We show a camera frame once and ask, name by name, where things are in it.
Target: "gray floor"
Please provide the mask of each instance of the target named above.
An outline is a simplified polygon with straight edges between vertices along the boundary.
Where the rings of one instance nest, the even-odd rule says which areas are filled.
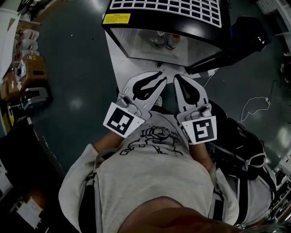
[[[107,132],[102,122],[110,102],[115,100],[117,87],[101,27],[101,16],[108,3],[108,0],[66,1],[41,26],[39,52],[46,61],[54,99],[32,120],[40,142],[62,174],[88,143]],[[229,117],[239,120],[248,99],[270,96],[272,81],[279,80],[282,47],[266,17],[252,1],[232,0],[230,13],[232,23],[241,15],[259,18],[273,40],[261,53],[221,68],[206,86],[209,98]],[[167,89],[167,95],[173,97],[171,86]],[[275,83],[270,109],[243,122],[265,141],[272,166],[286,155],[291,145],[288,95]],[[169,106],[170,101],[166,100],[165,104]],[[264,100],[253,100],[245,114],[266,107]]]

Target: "person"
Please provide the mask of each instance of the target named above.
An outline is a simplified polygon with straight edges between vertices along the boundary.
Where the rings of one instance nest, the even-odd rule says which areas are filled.
[[[59,201],[80,232],[84,232],[80,218],[87,220],[85,226],[95,221],[98,233],[241,231],[233,226],[239,203],[231,178],[216,170],[204,143],[188,145],[176,119],[161,103],[158,99],[151,118],[126,139],[109,132],[89,144],[68,171]],[[96,157],[109,152],[113,155],[99,165]],[[88,203],[84,190],[90,175],[95,188],[95,198],[89,201],[93,218],[83,216],[87,210],[81,211],[82,204]],[[215,183],[226,202],[223,222],[208,218]],[[259,181],[252,187],[255,197],[250,196],[252,207],[245,225],[261,224],[270,205],[268,188]],[[259,197],[261,202],[254,203]]]

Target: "white table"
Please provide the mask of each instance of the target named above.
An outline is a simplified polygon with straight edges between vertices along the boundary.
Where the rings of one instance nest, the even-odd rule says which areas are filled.
[[[210,76],[214,75],[215,72],[217,71],[217,69],[213,69],[200,74],[188,75],[184,67],[169,63],[163,63],[160,68],[157,68],[157,61],[127,58],[121,51],[121,49],[117,46],[117,44],[108,35],[108,33],[105,32],[105,34],[119,90],[122,90],[122,88],[125,86],[125,84],[131,77],[147,71],[162,71],[163,74],[165,74],[165,76],[167,77],[168,83],[173,82],[174,75],[176,74],[184,74],[190,78],[199,77],[209,78]],[[147,86],[147,88],[152,87],[155,84],[156,84],[155,82],[151,82]]]

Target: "cardboard box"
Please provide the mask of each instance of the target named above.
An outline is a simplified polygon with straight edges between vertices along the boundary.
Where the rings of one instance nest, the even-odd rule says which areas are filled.
[[[1,99],[8,101],[19,98],[21,93],[29,87],[40,87],[46,84],[45,61],[41,56],[25,56],[23,62],[26,67],[26,75],[22,78],[14,71],[9,71],[3,79],[1,86]]]

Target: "wire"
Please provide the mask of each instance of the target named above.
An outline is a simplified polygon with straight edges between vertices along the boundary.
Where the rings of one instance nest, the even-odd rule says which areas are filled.
[[[254,97],[254,98],[249,99],[249,100],[246,102],[246,104],[244,105],[244,107],[243,107],[243,109],[242,109],[242,111],[241,111],[241,120],[239,121],[239,123],[242,123],[243,121],[245,121],[245,120],[247,119],[247,117],[249,116],[249,114],[254,115],[254,114],[256,114],[258,111],[266,111],[266,110],[269,109],[269,107],[270,107],[270,105],[271,105],[271,102],[270,102],[270,104],[269,104],[269,106],[268,106],[267,108],[264,108],[264,109],[258,109],[257,111],[255,111],[255,112],[253,112],[253,113],[251,113],[251,112],[248,111],[246,117],[245,117],[244,119],[242,119],[242,115],[243,115],[243,113],[244,113],[244,109],[245,109],[246,105],[248,104],[248,102],[250,102],[251,100],[254,100],[254,99],[261,99],[261,98],[266,99],[266,97]]]
[[[209,80],[210,80],[213,76],[214,76],[214,75],[212,75],[211,77],[208,78],[206,84],[205,84],[203,87],[205,87],[205,86],[207,85],[207,83],[209,82]]]

